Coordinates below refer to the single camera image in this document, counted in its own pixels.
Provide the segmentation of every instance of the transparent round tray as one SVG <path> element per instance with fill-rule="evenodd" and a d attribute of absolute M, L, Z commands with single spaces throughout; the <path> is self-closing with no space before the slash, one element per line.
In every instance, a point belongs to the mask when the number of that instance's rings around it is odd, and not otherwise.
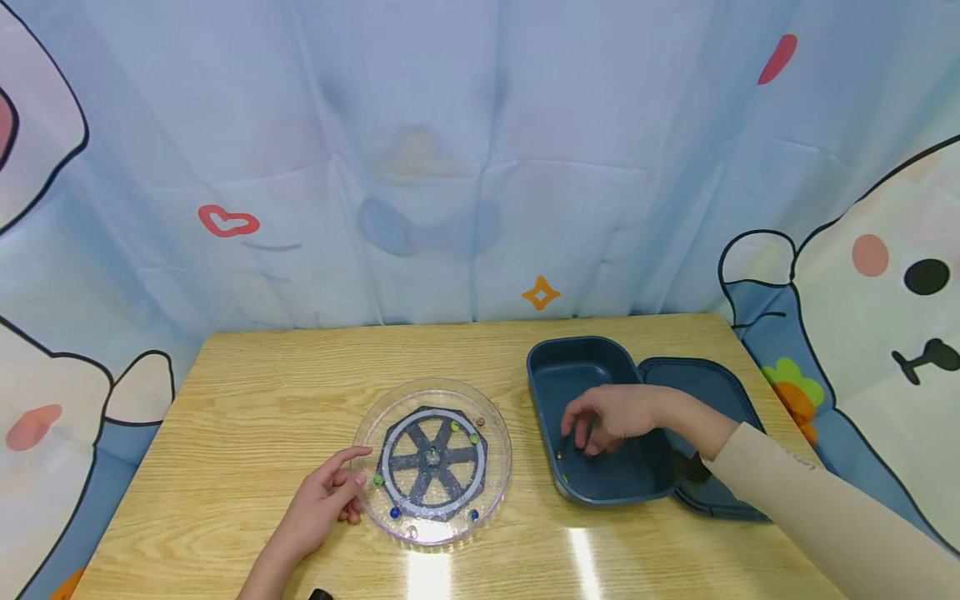
<path fill-rule="evenodd" d="M 404 383 L 360 422 L 355 444 L 373 448 L 350 461 L 367 475 L 364 511 L 413 544 L 457 540 L 482 525 L 503 497 L 512 450 L 503 417 L 486 396 L 454 379 Z"/>

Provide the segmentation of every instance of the right hand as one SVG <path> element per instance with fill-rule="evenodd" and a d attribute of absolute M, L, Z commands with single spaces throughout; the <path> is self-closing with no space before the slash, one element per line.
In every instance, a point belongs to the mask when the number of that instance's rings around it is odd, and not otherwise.
<path fill-rule="evenodd" d="M 653 385 L 605 385 L 590 388 L 566 405 L 560 433 L 566 437 L 576 425 L 574 445 L 587 456 L 613 452 L 626 438 L 635 438 L 660 427 L 662 399 L 676 390 Z M 596 417 L 587 439 L 591 417 Z"/>
<path fill-rule="evenodd" d="M 367 476 L 351 474 L 345 465 L 370 453 L 370 448 L 361 445 L 340 450 L 307 475 L 268 546 L 298 561 L 326 540 L 338 520 L 360 522 L 357 494 L 367 483 Z"/>

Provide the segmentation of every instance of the gray wheel shape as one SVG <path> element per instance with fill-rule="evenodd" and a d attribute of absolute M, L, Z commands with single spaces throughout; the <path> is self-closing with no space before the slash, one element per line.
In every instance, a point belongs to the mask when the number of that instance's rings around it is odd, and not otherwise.
<path fill-rule="evenodd" d="M 430 440 L 420 424 L 425 420 L 441 422 L 437 436 Z M 462 448 L 449 448 L 453 435 L 451 424 L 456 422 L 464 433 L 477 436 L 476 444 Z M 414 454 L 396 454 L 396 445 L 404 435 L 410 436 L 417 451 Z M 487 439 L 473 425 L 463 411 L 433 406 L 422 406 L 387 429 L 377 472 L 383 477 L 383 488 L 403 515 L 418 516 L 434 521 L 450 521 L 469 502 L 480 495 L 487 474 Z M 473 463 L 473 472 L 465 486 L 461 485 L 450 471 L 451 465 Z M 395 474 L 416 470 L 417 479 L 408 493 L 396 484 Z M 448 499 L 440 504 L 428 504 L 425 500 L 430 484 L 438 480 L 446 490 Z"/>

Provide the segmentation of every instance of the beige sleeve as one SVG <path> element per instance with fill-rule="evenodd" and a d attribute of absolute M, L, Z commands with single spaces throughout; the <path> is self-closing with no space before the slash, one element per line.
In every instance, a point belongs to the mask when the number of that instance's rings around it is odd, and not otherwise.
<path fill-rule="evenodd" d="M 741 424 L 704 465 L 849 598 L 960 598 L 960 561 L 843 479 Z"/>

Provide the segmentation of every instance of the light wood grain surface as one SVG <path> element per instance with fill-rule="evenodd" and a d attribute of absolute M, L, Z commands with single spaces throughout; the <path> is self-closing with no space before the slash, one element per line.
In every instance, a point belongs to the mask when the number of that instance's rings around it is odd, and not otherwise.
<path fill-rule="evenodd" d="M 467 382 L 500 409 L 514 465 L 504 502 L 445 551 L 338 526 L 287 598 L 832 598 L 774 525 L 692 515 L 672 499 L 588 509 L 556 492 L 527 384 L 537 342 L 603 335 L 638 362 L 697 356 L 735 373 L 768 433 L 816 460 L 763 376 L 711 315 L 218 334 L 205 344 L 93 557 L 76 600 L 231 598 L 302 477 L 405 381 Z"/>

